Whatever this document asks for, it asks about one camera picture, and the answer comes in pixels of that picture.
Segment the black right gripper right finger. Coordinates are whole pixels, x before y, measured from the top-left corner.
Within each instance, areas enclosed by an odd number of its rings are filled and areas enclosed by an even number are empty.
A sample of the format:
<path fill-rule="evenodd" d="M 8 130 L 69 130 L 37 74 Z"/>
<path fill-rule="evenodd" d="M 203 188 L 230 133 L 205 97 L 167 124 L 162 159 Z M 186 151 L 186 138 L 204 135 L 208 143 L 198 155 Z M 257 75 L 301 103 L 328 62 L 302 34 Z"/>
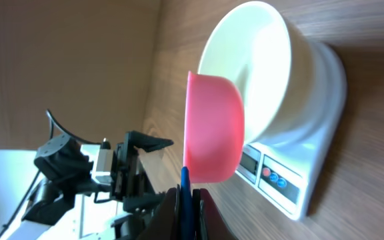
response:
<path fill-rule="evenodd" d="M 235 240 L 211 194 L 206 189 L 192 192 L 195 235 L 198 240 Z"/>

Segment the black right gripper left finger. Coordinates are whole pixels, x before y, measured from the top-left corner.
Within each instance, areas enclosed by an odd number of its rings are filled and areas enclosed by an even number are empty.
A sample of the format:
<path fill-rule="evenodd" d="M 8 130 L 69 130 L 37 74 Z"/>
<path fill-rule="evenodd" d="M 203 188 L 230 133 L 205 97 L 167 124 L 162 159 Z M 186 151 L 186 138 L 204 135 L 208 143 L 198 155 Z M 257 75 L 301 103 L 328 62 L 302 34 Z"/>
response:
<path fill-rule="evenodd" d="M 157 213 L 143 231 L 144 240 L 178 239 L 178 198 L 179 188 L 170 188 L 162 200 Z"/>

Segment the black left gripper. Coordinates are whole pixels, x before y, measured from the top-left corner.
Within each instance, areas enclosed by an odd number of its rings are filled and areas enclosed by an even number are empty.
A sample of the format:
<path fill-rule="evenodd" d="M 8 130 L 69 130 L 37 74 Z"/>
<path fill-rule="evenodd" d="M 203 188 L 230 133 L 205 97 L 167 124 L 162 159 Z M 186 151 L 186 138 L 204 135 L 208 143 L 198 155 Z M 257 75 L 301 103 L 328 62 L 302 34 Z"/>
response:
<path fill-rule="evenodd" d="M 123 204 L 126 216 L 111 224 L 116 239 L 136 239 L 147 228 L 165 198 L 165 193 L 155 192 L 139 160 L 139 149 L 150 153 L 172 146 L 171 139 L 129 131 L 124 141 L 117 145 L 111 167 L 111 198 Z"/>

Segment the pink scoop blue handle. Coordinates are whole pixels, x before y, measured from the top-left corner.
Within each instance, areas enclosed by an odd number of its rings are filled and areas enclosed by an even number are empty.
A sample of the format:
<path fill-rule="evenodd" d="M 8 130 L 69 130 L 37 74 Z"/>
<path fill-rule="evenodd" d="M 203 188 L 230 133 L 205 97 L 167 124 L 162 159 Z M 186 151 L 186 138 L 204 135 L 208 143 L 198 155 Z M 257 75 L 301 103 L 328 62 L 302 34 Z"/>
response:
<path fill-rule="evenodd" d="M 180 238 L 194 239 L 199 228 L 191 184 L 226 181 L 240 162 L 244 110 L 236 86 L 223 77 L 188 72 L 184 127 Z"/>

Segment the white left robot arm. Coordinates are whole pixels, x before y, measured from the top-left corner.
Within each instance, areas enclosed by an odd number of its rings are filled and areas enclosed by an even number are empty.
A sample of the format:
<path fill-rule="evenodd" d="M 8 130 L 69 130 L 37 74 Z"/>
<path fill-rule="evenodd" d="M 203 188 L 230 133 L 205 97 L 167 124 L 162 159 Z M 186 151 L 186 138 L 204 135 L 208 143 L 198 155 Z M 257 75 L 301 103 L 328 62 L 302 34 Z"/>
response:
<path fill-rule="evenodd" d="M 78 195 L 93 196 L 94 203 L 123 204 L 127 212 L 111 222 L 96 239 L 144 239 L 166 194 L 157 193 L 139 160 L 138 150 L 153 152 L 173 141 L 129 131 L 111 148 L 108 141 L 85 145 L 63 133 L 38 148 L 34 164 L 42 180 L 34 179 L 20 206 L 22 223 L 34 224 L 26 233 L 40 237 L 75 206 Z"/>

